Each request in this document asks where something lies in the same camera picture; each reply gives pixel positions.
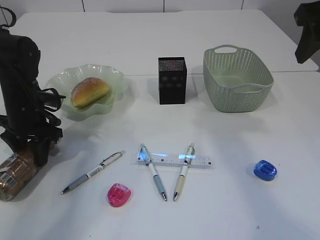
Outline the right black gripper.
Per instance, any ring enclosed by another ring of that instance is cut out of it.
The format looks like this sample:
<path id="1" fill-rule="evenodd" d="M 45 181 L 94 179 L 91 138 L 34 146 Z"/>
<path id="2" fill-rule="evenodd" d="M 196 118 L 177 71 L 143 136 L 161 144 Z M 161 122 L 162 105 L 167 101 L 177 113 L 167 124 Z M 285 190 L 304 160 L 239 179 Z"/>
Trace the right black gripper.
<path id="1" fill-rule="evenodd" d="M 320 3 L 309 2 L 299 5 L 294 13 L 296 25 L 303 27 L 295 51 L 299 64 L 303 64 L 320 50 Z"/>

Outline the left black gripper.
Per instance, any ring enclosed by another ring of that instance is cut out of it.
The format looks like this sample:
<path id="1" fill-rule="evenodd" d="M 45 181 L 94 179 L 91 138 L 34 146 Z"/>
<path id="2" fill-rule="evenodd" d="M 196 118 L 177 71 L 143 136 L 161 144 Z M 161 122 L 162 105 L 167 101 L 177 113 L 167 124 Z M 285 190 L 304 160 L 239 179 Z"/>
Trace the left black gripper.
<path id="1" fill-rule="evenodd" d="M 37 167 L 48 162 L 50 141 L 63 137 L 59 128 L 61 120 L 53 115 L 60 109 L 63 96 L 54 88 L 25 90 L 5 87 L 2 91 L 6 115 L 0 116 L 0 126 L 5 129 L 0 138 L 15 153 L 29 140 Z"/>

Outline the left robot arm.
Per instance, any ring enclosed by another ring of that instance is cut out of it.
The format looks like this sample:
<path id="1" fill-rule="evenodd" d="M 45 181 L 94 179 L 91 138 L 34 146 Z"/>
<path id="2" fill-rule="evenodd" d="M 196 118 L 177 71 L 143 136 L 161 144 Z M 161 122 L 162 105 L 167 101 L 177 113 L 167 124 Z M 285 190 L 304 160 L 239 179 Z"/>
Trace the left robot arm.
<path id="1" fill-rule="evenodd" d="M 6 112 L 0 117 L 5 129 L 0 137 L 15 153 L 30 150 L 38 167 L 48 162 L 51 145 L 63 136 L 54 112 L 65 99 L 54 88 L 39 87 L 40 58 L 29 37 L 0 30 L 0 88 Z"/>

